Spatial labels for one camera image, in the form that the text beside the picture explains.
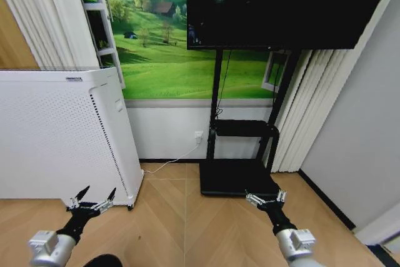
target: black cable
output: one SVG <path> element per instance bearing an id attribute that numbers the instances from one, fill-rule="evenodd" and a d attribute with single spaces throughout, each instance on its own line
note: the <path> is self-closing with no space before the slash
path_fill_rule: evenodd
<path id="1" fill-rule="evenodd" d="M 227 75 L 227 71 L 228 71 L 228 68 L 229 68 L 229 61 L 231 60 L 231 54 L 232 54 L 232 49 L 230 50 L 230 52 L 229 52 L 229 56 L 227 57 L 227 65 L 226 65 L 226 70 L 225 70 L 225 76 L 224 76 L 224 82 L 223 82 L 223 84 L 222 84 L 222 89 L 221 89 L 221 95 L 220 95 L 220 97 L 219 97 L 219 102 L 218 102 L 218 104 L 217 104 L 217 110 L 216 110 L 216 117 L 217 117 L 217 119 L 218 119 L 218 115 L 220 115 L 222 112 L 223 112 L 223 109 L 220 109 L 219 108 L 219 104 L 221 103 L 221 100 L 222 100 L 222 98 L 223 98 L 223 92 L 224 92 L 224 87 L 225 87 L 225 80 L 226 80 L 226 75 Z"/>

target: landscape painting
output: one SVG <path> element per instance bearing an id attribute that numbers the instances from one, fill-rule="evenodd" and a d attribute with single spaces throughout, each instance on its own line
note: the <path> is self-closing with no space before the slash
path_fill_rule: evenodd
<path id="1" fill-rule="evenodd" d="M 211 98 L 215 51 L 186 49 L 186 0 L 107 2 L 126 99 Z M 99 40 L 101 47 L 104 41 Z M 232 51 L 223 98 L 272 98 L 273 92 L 261 87 L 267 60 L 267 51 Z"/>

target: black tv stand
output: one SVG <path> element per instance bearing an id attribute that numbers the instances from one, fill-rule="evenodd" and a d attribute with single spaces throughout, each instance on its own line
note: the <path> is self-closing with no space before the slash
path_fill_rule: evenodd
<path id="1" fill-rule="evenodd" d="M 271 178 L 271 169 L 279 141 L 275 127 L 276 118 L 288 90 L 301 50 L 292 50 L 282 81 L 277 92 L 268 122 L 262 120 L 216 119 L 219 78 L 223 50 L 216 49 L 214 83 L 212 87 L 210 125 L 207 141 L 207 158 L 200 163 L 201 193 L 207 196 L 245 196 L 246 190 L 259 196 L 274 196 L 279 186 Z M 260 137 L 260 146 L 255 159 L 214 159 L 216 136 Z M 269 138 L 272 138 L 267 167 L 263 156 Z"/>

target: white cable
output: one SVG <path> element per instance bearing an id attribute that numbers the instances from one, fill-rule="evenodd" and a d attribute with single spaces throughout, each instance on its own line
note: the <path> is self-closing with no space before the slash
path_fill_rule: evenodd
<path id="1" fill-rule="evenodd" d="M 144 170 L 144 172 L 147 173 L 156 173 L 157 171 L 159 171 L 162 167 L 164 167 L 165 165 L 167 165 L 168 163 L 173 163 L 176 162 L 177 160 L 183 158 L 184 156 L 187 156 L 189 153 L 191 153 L 192 151 L 194 151 L 195 149 L 197 149 L 200 146 L 200 144 L 197 144 L 196 147 L 194 147 L 192 150 L 190 150 L 188 153 L 182 154 L 180 157 L 178 157 L 178 159 L 175 159 L 173 161 L 168 161 L 167 163 L 163 164 L 160 168 L 158 168 L 157 170 L 154 171 L 148 171 L 148 170 Z"/>

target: black tv screen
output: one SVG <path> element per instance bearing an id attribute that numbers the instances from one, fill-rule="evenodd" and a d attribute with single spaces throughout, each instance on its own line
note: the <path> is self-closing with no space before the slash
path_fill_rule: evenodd
<path id="1" fill-rule="evenodd" d="M 187 0 L 188 49 L 351 49 L 379 0 Z"/>

